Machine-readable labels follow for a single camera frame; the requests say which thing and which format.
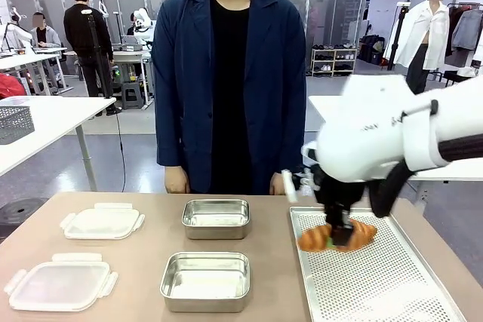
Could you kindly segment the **person's left hand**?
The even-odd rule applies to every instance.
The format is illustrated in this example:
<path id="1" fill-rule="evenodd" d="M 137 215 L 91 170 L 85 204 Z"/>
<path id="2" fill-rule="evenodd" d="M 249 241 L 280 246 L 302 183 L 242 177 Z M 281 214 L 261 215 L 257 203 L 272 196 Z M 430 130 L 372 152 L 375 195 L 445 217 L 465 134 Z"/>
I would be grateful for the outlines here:
<path id="1" fill-rule="evenodd" d="M 274 196 L 285 195 L 285 184 L 281 173 L 274 173 L 269 183 L 269 194 Z"/>

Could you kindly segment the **man in black with cap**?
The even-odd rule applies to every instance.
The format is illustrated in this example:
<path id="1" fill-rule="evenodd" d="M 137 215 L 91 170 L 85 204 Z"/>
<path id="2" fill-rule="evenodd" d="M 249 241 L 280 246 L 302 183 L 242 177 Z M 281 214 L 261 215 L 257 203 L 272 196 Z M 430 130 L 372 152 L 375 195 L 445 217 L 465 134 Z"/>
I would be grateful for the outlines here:
<path id="1" fill-rule="evenodd" d="M 98 10 L 92 8 L 88 4 L 88 0 L 75 0 L 75 4 L 65 10 L 63 17 L 63 25 L 66 39 L 71 45 L 73 51 L 75 51 L 81 69 L 84 59 L 88 57 L 92 52 L 91 33 L 88 26 L 88 19 L 85 16 L 86 10 L 90 9 L 93 9 L 94 12 L 98 12 L 98 16 L 103 17 L 103 15 Z"/>

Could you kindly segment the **seated person in grey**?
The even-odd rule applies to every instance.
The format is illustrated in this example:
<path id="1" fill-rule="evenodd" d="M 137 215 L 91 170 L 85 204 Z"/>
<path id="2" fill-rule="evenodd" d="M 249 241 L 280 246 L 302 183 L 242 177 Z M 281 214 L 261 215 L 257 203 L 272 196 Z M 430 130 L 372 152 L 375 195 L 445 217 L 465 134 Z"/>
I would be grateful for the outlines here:
<path id="1" fill-rule="evenodd" d="M 41 12 L 35 12 L 32 15 L 33 28 L 30 33 L 32 35 L 32 43 L 37 48 L 60 48 L 62 42 L 57 32 L 50 27 L 45 15 Z"/>

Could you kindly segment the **white background work desk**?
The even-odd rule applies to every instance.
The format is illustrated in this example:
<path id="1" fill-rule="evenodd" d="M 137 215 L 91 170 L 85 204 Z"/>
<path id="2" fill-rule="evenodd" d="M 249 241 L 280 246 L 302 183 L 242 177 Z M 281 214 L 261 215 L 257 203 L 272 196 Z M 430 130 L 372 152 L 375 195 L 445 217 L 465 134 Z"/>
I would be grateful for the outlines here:
<path id="1" fill-rule="evenodd" d="M 16 74 L 21 78 L 20 73 L 26 71 L 27 78 L 23 82 L 23 86 L 28 95 L 59 95 L 72 90 L 66 83 L 62 67 L 60 65 L 60 58 L 67 48 L 37 48 L 29 49 L 29 53 L 15 54 L 10 51 L 6 54 L 0 54 L 0 72 L 8 74 Z M 53 78 L 52 84 L 55 91 L 51 93 L 51 87 L 48 85 L 47 76 L 43 67 L 44 61 L 55 60 L 60 75 L 60 82 L 62 87 L 58 86 L 58 81 L 55 78 L 54 70 L 49 67 L 48 71 Z"/>

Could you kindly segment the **grey plastic stool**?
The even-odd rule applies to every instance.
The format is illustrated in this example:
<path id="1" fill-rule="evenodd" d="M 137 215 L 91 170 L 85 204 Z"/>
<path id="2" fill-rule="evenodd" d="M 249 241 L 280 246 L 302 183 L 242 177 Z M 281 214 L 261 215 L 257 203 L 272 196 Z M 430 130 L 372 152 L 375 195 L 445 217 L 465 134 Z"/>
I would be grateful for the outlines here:
<path id="1" fill-rule="evenodd" d="M 123 109 L 142 109 L 144 98 L 141 94 L 138 81 L 122 83 L 122 108 Z"/>

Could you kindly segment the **perforated metal baking tray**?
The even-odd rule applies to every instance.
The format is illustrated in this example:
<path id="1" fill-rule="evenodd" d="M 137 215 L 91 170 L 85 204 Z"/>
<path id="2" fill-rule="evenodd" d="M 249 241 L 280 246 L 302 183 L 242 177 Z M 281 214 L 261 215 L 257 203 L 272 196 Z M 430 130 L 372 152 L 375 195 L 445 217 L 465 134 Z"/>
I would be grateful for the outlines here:
<path id="1" fill-rule="evenodd" d="M 394 217 L 355 208 L 352 218 L 377 228 L 369 245 L 298 253 L 312 322 L 467 322 Z"/>

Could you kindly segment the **wooden shoe rack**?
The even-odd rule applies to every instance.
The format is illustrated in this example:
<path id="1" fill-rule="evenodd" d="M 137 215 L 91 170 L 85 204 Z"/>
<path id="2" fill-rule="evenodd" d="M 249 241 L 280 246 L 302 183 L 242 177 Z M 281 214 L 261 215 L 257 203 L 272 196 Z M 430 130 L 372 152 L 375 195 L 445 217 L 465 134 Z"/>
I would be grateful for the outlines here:
<path id="1" fill-rule="evenodd" d="M 358 50 L 350 44 L 341 45 L 316 44 L 310 55 L 309 73 L 311 76 L 347 76 L 354 72 Z"/>

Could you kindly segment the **translucent white plastic lid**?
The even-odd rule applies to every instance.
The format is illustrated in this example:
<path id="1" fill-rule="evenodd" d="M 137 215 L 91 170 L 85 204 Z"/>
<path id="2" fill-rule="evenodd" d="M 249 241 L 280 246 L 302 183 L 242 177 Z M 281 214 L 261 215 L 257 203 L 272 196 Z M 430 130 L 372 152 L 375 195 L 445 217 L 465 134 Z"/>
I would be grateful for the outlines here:
<path id="1" fill-rule="evenodd" d="M 56 253 L 30 270 L 19 270 L 5 285 L 18 311 L 80 312 L 108 296 L 118 273 L 99 253 Z"/>
<path id="2" fill-rule="evenodd" d="M 60 223 L 64 236 L 75 240 L 121 240 L 138 230 L 145 215 L 130 203 L 96 203 L 68 214 Z"/>

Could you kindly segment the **grey background workbench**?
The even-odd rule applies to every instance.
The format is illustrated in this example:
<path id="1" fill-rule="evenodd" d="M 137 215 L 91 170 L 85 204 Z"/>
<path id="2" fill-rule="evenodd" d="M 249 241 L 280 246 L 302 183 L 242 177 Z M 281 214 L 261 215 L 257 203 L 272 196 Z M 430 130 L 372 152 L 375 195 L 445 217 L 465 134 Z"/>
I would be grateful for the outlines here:
<path id="1" fill-rule="evenodd" d="M 113 51 L 113 60 L 115 65 L 119 66 L 122 88 L 134 87 L 134 91 L 137 92 L 137 107 L 142 110 L 148 109 L 154 102 L 154 76 L 150 50 Z M 136 81 L 131 81 L 127 67 L 135 64 L 140 65 L 141 76 Z"/>

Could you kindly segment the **black bag on floor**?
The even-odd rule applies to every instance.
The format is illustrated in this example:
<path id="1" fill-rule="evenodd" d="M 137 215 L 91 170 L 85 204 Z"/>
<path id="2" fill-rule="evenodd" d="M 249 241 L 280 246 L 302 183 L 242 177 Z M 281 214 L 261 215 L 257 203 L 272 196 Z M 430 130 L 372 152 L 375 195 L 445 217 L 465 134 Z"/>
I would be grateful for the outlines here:
<path id="1" fill-rule="evenodd" d="M 379 35 L 365 35 L 359 41 L 358 58 L 379 66 L 383 59 L 386 39 Z"/>

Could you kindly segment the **black round floor base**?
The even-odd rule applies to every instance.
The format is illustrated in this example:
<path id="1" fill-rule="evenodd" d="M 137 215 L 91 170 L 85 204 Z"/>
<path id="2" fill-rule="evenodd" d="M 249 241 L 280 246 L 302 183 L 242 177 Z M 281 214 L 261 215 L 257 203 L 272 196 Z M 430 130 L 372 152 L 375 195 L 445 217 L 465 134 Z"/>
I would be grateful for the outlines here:
<path id="1" fill-rule="evenodd" d="M 34 214 L 48 199 L 25 198 L 0 207 L 0 243 Z"/>

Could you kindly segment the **person's right forearm navy sleeve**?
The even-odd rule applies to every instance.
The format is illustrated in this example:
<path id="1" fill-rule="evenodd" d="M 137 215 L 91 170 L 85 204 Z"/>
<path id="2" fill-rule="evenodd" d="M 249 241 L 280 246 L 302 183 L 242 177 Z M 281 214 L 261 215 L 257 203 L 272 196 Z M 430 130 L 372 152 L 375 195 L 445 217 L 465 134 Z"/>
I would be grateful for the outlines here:
<path id="1" fill-rule="evenodd" d="M 186 169 L 183 142 L 184 110 L 173 111 L 169 107 L 155 107 L 155 134 L 157 163 L 163 167 Z"/>

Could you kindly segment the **stainless steel rectangular container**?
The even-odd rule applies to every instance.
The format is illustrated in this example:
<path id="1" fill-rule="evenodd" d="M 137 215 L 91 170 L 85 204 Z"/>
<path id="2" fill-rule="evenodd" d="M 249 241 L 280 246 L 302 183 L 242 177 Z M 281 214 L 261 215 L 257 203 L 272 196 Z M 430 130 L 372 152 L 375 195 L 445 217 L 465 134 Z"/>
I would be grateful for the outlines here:
<path id="1" fill-rule="evenodd" d="M 194 199 L 181 218 L 190 240 L 241 240 L 250 228 L 250 207 L 243 199 Z"/>
<path id="2" fill-rule="evenodd" d="M 249 258 L 234 252 L 175 253 L 159 291 L 171 312 L 239 313 L 251 291 Z"/>

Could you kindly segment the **person in navy jacket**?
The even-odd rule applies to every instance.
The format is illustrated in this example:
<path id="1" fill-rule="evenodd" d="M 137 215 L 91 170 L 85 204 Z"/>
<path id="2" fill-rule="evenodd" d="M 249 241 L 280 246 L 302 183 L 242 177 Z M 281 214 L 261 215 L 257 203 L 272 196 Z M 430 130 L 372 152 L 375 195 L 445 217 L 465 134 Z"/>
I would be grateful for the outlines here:
<path id="1" fill-rule="evenodd" d="M 306 36 L 289 0 L 165 0 L 155 107 L 184 110 L 189 194 L 269 195 L 282 118 L 306 107 Z"/>

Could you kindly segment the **person's left forearm navy sleeve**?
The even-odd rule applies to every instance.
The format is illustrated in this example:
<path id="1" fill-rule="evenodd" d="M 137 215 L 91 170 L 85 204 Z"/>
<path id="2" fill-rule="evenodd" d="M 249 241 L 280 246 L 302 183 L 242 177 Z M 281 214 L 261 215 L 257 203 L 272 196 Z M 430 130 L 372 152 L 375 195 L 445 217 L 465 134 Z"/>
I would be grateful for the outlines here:
<path id="1" fill-rule="evenodd" d="M 282 118 L 281 144 L 278 151 L 276 171 L 296 170 L 302 164 L 301 148 L 305 134 L 306 107 L 290 105 Z"/>

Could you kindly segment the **black stand with white top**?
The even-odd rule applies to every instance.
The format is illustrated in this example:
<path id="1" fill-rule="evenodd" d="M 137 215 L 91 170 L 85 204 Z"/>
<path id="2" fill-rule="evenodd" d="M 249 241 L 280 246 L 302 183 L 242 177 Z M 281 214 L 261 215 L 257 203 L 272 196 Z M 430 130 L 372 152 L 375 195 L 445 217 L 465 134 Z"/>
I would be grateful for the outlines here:
<path id="1" fill-rule="evenodd" d="M 389 62 L 388 62 L 388 65 L 387 65 L 388 71 L 391 71 L 393 69 L 395 54 L 396 54 L 396 51 L 398 49 L 398 40 L 399 40 L 399 37 L 400 37 L 400 34 L 401 34 L 402 24 L 404 22 L 405 15 L 409 11 L 410 5 L 411 5 L 410 2 L 398 2 L 397 3 L 397 7 L 400 8 L 400 12 L 399 12 L 399 16 L 398 16 L 396 31 L 394 32 L 394 40 L 393 40 L 392 47 L 391 47 L 391 54 L 389 56 Z"/>

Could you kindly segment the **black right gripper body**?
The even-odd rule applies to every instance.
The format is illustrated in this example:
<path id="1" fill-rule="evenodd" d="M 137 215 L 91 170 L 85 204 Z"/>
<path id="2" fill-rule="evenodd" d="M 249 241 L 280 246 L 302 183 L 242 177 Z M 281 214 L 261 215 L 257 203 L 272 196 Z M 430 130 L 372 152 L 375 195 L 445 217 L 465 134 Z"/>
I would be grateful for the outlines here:
<path id="1" fill-rule="evenodd" d="M 361 200 L 365 184 L 363 182 L 341 182 L 327 175 L 318 164 L 311 166 L 314 183 L 314 196 L 318 204 L 324 206 L 327 215 L 346 210 Z"/>

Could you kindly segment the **white background humanoid robot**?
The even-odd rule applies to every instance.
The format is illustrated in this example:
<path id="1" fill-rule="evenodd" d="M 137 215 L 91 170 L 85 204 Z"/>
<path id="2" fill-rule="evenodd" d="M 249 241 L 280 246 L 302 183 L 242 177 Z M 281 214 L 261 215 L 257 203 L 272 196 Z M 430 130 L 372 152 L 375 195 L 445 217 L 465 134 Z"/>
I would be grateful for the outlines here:
<path id="1" fill-rule="evenodd" d="M 131 30 L 139 44 L 152 46 L 155 31 L 155 21 L 151 19 L 146 8 L 139 8 L 131 14 Z"/>

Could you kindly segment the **grey mesh plastic basket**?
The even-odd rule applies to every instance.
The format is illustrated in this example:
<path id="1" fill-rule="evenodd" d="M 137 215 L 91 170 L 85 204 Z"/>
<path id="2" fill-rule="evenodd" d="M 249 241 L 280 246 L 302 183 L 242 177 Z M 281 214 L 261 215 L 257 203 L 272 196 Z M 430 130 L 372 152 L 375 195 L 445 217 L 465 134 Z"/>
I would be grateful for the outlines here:
<path id="1" fill-rule="evenodd" d="M 34 131 L 28 106 L 0 106 L 0 145 L 14 143 Z"/>

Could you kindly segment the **white table with grey basket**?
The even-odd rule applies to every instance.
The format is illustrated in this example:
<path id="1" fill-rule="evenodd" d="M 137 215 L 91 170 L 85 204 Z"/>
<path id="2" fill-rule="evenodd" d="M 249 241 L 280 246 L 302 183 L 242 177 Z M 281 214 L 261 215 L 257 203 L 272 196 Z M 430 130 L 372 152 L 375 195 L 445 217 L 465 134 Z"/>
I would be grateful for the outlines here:
<path id="1" fill-rule="evenodd" d="M 91 156 L 82 125 L 111 106 L 115 98 L 23 96 L 0 100 L 0 106 L 28 106 L 35 130 L 9 145 L 0 146 L 0 176 L 74 130 L 88 177 L 90 190 L 97 190 Z"/>

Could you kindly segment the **person's right hand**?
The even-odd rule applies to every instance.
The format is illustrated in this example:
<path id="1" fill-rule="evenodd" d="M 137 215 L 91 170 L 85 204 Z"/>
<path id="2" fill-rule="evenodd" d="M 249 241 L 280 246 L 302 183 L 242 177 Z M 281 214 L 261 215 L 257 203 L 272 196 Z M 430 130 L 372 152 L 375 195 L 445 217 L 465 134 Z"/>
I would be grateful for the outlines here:
<path id="1" fill-rule="evenodd" d="M 181 166 L 165 167 L 165 189 L 169 194 L 189 194 L 189 179 Z"/>

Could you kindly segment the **red fabric bag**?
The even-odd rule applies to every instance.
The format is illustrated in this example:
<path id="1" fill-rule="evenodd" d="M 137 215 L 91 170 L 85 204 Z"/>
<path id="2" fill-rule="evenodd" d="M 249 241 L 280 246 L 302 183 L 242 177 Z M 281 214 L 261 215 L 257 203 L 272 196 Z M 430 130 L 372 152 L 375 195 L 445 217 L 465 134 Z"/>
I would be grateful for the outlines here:
<path id="1" fill-rule="evenodd" d="M 0 73 L 0 100 L 26 95 L 26 90 L 19 79 Z"/>

